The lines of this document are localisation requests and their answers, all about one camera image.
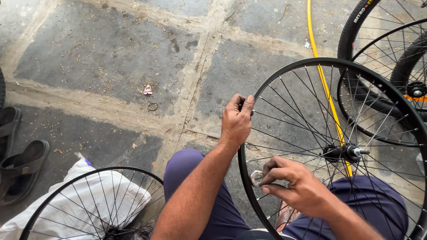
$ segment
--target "sandal strap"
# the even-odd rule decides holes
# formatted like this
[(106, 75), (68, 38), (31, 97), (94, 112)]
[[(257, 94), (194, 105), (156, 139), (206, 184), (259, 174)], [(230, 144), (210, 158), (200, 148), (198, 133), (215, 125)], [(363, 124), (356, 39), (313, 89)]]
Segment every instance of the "sandal strap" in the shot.
[(11, 123), (8, 123), (6, 125), (3, 125), (0, 127), (0, 138), (9, 136), (13, 132), (13, 127), (15, 126), (16, 122), (13, 121)]
[(43, 158), (39, 158), (27, 164), (21, 165), (19, 167), (14, 167), (11, 169), (2, 167), (0, 168), (0, 173), (2, 176), (8, 177), (8, 178), (15, 178), (21, 175), (35, 173), (39, 171), (42, 160)]

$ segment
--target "fingernail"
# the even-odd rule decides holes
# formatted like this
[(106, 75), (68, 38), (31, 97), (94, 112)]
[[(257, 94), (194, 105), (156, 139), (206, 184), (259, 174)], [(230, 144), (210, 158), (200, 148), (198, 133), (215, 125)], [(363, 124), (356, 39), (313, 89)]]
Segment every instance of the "fingernail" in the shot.
[(246, 98), (246, 101), (247, 101), (248, 103), (253, 103), (253, 102), (255, 101), (255, 98), (254, 98), (254, 96), (249, 95), (249, 97), (248, 97), (248, 98)]
[(262, 187), (261, 191), (265, 194), (270, 194), (270, 189), (268, 187)]

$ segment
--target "navy blue pants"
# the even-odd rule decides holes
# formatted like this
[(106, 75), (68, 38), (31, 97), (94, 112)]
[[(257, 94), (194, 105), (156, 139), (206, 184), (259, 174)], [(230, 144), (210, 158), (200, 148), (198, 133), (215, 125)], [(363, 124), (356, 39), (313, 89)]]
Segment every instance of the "navy blue pants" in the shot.
[[(203, 160), (205, 156), (195, 149), (184, 149), (175, 153), (167, 163), (164, 174), (166, 201)], [(398, 194), (380, 179), (365, 176), (342, 178), (333, 182), (329, 189), (343, 202), (356, 211), (388, 240), (404, 239), (408, 229), (406, 206)], [(219, 188), (208, 224), (200, 239), (232, 240), (251, 230), (234, 206), (225, 181)], [(322, 219), (301, 215), (287, 225), (283, 233), (295, 239), (335, 240), (330, 227)]]

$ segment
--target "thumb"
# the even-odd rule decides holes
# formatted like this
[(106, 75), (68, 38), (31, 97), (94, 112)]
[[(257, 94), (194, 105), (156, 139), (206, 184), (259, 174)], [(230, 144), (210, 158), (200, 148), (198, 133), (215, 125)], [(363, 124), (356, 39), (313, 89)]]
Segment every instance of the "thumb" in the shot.
[(244, 115), (251, 116), (254, 105), (255, 105), (255, 98), (254, 96), (249, 95), (249, 97), (247, 97), (245, 102), (243, 103), (241, 113), (243, 113)]
[(272, 194), (285, 202), (291, 198), (295, 193), (286, 187), (280, 186), (278, 184), (266, 184), (261, 186), (261, 191), (265, 194)]

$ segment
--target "hand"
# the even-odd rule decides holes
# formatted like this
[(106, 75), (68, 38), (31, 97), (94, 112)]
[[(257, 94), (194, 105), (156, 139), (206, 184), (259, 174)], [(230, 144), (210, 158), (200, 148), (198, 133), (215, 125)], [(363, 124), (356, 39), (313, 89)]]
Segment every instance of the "hand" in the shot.
[[(222, 113), (221, 145), (239, 149), (251, 132), (251, 115), (254, 108), (255, 98), (249, 96), (243, 97), (235, 94)], [(242, 105), (242, 111), (239, 111), (239, 105)]]
[[(344, 203), (333, 195), (303, 164), (273, 157), (265, 163), (261, 190), (281, 198), (289, 206), (310, 217), (333, 218), (333, 209)], [(274, 180), (289, 181), (288, 188), (271, 184)]]

